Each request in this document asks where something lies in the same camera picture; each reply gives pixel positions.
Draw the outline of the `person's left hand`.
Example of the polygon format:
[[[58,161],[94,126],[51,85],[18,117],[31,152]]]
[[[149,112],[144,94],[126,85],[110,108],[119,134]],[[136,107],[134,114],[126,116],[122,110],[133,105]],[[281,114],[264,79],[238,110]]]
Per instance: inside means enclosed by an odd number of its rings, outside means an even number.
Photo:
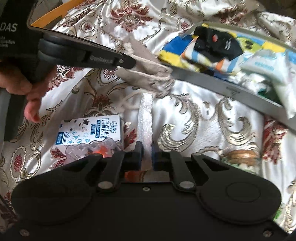
[[[44,80],[36,84],[31,84],[17,69],[1,68],[1,88],[8,93],[16,95],[25,95],[27,105],[24,110],[24,116],[27,120],[34,123],[40,122],[39,110],[42,98],[45,96],[49,82],[57,75],[57,66],[55,65]]]

